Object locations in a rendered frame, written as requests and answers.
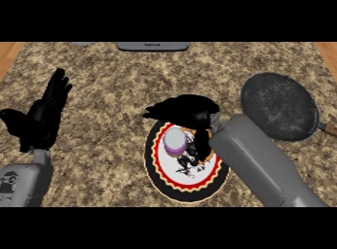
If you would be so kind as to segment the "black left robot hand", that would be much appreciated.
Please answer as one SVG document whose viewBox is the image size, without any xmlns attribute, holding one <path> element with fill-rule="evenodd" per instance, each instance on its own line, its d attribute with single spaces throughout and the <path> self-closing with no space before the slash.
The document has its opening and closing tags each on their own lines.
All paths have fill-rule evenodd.
<svg viewBox="0 0 337 249">
<path fill-rule="evenodd" d="M 0 119 L 7 127 L 7 132 L 19 138 L 22 153 L 34 149 L 49 150 L 53 146 L 71 88 L 65 70 L 58 68 L 50 77 L 44 94 L 33 102 L 28 112 L 24 114 L 15 109 L 0 110 Z"/>
</svg>

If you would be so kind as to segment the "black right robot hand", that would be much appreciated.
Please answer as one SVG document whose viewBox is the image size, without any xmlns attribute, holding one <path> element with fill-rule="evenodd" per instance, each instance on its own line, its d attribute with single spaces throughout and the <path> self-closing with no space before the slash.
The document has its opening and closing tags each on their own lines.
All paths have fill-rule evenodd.
<svg viewBox="0 0 337 249">
<path fill-rule="evenodd" d="M 199 161 L 204 161 L 211 153 L 208 146 L 211 116 L 218 112 L 218 105 L 210 98 L 195 94 L 182 94 L 146 107 L 142 116 L 146 119 L 170 122 L 196 131 L 196 157 Z"/>
</svg>

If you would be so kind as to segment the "grey appliance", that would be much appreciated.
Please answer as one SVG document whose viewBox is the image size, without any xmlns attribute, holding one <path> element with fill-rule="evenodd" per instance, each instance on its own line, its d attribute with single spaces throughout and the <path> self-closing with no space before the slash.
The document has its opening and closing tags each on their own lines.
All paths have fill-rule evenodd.
<svg viewBox="0 0 337 249">
<path fill-rule="evenodd" d="M 130 52 L 180 52 L 189 47 L 187 42 L 118 42 L 121 51 Z"/>
</svg>

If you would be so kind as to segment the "black red white plate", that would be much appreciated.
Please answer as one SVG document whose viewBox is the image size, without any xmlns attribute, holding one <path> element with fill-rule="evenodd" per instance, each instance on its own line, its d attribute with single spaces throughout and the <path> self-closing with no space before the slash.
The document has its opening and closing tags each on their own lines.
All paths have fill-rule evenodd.
<svg viewBox="0 0 337 249">
<path fill-rule="evenodd" d="M 185 153 L 171 157 L 164 149 L 164 135 L 177 128 L 187 138 Z M 229 166 L 210 153 L 204 161 L 196 159 L 193 129 L 158 121 L 145 140 L 143 165 L 149 181 L 158 192 L 182 203 L 201 202 L 218 192 L 229 173 Z"/>
</svg>

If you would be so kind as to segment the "purple can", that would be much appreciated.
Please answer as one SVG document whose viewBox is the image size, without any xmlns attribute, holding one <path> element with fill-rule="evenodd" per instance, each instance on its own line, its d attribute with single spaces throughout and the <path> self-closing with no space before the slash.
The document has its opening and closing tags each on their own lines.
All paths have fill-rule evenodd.
<svg viewBox="0 0 337 249">
<path fill-rule="evenodd" d="M 162 137 L 164 150 L 170 157 L 179 157 L 186 151 L 186 133 L 176 127 L 170 128 Z"/>
</svg>

